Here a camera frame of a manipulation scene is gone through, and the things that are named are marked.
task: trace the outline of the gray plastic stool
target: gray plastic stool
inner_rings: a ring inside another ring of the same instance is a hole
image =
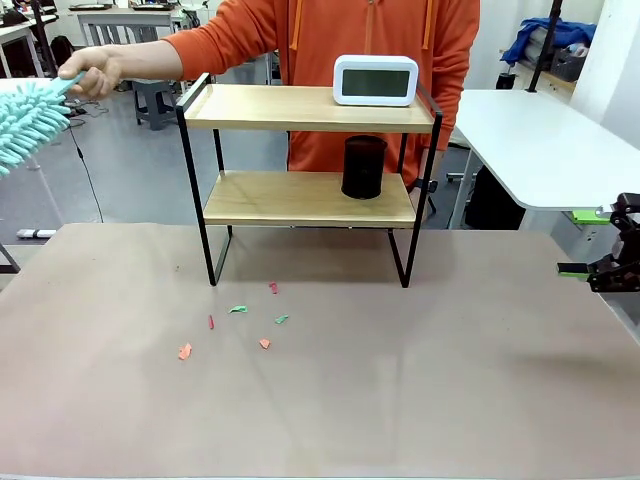
[[[155,80],[133,80],[133,99],[136,104],[136,122],[149,122],[151,130],[162,130],[162,122],[176,118],[176,102],[169,82]],[[163,93],[169,94],[171,105],[164,103]],[[144,96],[145,106],[140,106],[139,94]]]

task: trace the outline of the blue jacket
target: blue jacket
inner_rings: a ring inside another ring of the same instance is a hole
[[[524,56],[524,49],[527,47],[531,33],[538,27],[548,29],[550,23],[549,18],[529,18],[523,21],[515,43],[504,52],[501,60],[511,65],[520,60]],[[596,27],[597,25],[594,24],[563,22],[562,19],[558,19],[553,45],[564,48],[574,43],[584,43],[588,47],[596,34]]]

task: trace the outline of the person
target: person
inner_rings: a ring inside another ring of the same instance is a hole
[[[284,84],[331,86],[340,55],[405,55],[418,63],[420,82],[444,112],[435,174],[455,124],[479,17],[480,0],[226,0],[205,26],[156,42],[79,50],[59,75],[86,70],[75,92],[102,99],[122,78],[194,80],[277,49]],[[291,132],[288,168],[342,171],[349,136]],[[385,170],[396,172],[401,136],[382,137]],[[409,136],[403,180],[413,200],[428,146],[427,135]]]

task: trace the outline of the wristwatch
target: wristwatch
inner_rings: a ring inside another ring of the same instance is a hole
[[[415,183],[413,184],[413,188],[419,188],[420,190],[422,190],[422,185],[424,185],[424,182],[422,181],[421,178],[418,178],[415,181]],[[438,181],[437,180],[431,180],[429,182],[429,187],[427,189],[427,192],[436,193],[436,190],[438,190]]]

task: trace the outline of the debris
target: debris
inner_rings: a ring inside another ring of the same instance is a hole
[[[191,356],[191,344],[187,343],[184,347],[180,347],[180,353],[178,354],[178,358],[180,360],[186,360]]]

